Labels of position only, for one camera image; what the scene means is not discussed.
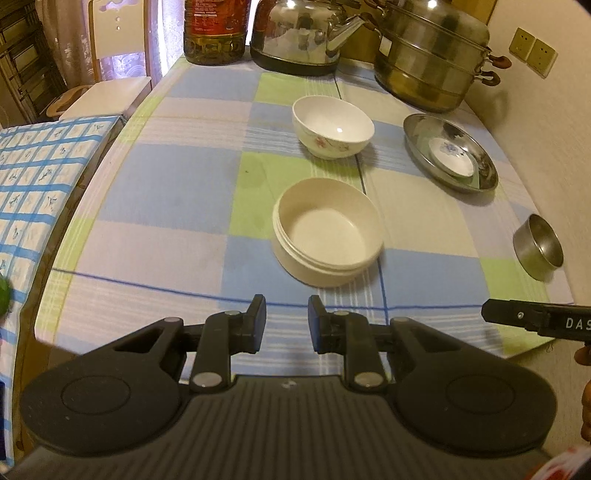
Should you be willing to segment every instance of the white chair seat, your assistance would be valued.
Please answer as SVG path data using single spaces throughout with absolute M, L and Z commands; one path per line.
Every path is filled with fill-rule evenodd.
M 129 119 L 150 93 L 150 81 L 150 77 L 134 77 L 99 82 L 75 101 L 60 120 L 109 115 Z

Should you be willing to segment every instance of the person's hand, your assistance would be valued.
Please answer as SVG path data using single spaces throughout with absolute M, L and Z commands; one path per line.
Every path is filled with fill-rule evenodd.
M 591 365 L 591 346 L 577 350 L 574 359 L 580 365 Z M 583 391 L 583 428 L 581 428 L 581 437 L 591 442 L 591 381 Z

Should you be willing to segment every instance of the table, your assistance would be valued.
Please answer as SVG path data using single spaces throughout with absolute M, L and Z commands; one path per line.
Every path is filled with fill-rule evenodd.
M 304 95 L 357 105 L 374 120 L 374 139 L 357 158 L 313 157 L 291 126 L 291 105 Z M 413 317 L 502 356 L 547 341 L 480 316 L 489 297 L 573 301 L 564 272 L 544 285 L 515 257 L 512 234 L 536 211 L 525 187 L 465 103 L 444 117 L 493 158 L 499 187 L 493 196 L 471 196 L 427 178 L 404 145 L 401 125 L 414 112 L 359 63 L 342 63 L 334 76 L 303 78 L 248 60 L 212 68 L 180 59 L 85 193 L 43 295 L 37 338 L 82 353 L 162 317 L 201 323 L 221 310 L 243 310 L 262 293 L 268 318 L 261 352 L 233 357 L 238 373 L 340 370 L 338 356 L 312 351 L 311 294 L 370 322 Z M 364 189 L 382 216 L 385 251 L 350 285 L 305 286 L 271 251 L 274 202 L 310 176 Z

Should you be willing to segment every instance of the floral bowl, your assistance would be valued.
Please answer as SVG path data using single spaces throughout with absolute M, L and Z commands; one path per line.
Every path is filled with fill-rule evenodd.
M 361 109 L 334 97 L 302 97 L 294 103 L 291 118 L 300 141 L 325 160 L 361 152 L 375 133 L 374 123 Z

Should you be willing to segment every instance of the checkered tablecloth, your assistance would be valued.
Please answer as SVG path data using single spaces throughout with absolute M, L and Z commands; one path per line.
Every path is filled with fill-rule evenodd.
M 376 134 L 357 156 L 315 158 L 291 126 L 304 95 L 341 97 L 364 110 Z M 508 159 L 464 104 L 446 118 L 480 142 L 501 183 L 494 198 L 462 195 L 427 178 L 404 145 L 402 122 L 417 112 L 343 64 L 337 75 L 266 72 L 251 61 L 224 67 L 180 59 L 119 136 L 85 193 L 51 273 L 35 332 L 86 352 L 166 316 L 201 323 L 267 298 L 261 352 L 232 359 L 235 372 L 328 374 L 336 356 L 316 355 L 306 304 L 383 323 L 410 316 L 498 355 L 543 342 L 486 324 L 490 297 L 572 301 L 562 271 L 544 285 L 522 270 L 512 234 L 535 206 Z M 352 284 L 318 290 L 291 278 L 271 251 L 271 209 L 311 176 L 365 189 L 387 238 L 379 261 Z
M 80 118 L 0 130 L 0 274 L 12 287 L 0 319 L 0 381 L 4 385 L 4 466 L 14 464 L 20 433 L 17 395 L 24 343 L 40 285 L 73 208 L 77 185 L 105 146 L 118 117 Z

